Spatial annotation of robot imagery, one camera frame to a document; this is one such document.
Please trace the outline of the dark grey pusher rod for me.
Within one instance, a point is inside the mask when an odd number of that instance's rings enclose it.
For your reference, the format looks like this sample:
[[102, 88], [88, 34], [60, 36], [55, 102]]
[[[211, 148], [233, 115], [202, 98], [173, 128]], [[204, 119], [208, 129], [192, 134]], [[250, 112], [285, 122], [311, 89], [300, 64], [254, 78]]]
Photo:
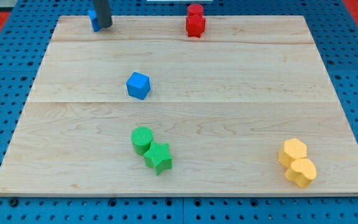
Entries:
[[100, 28], [109, 28], [112, 26], [111, 10], [108, 0], [93, 0], [96, 19]]

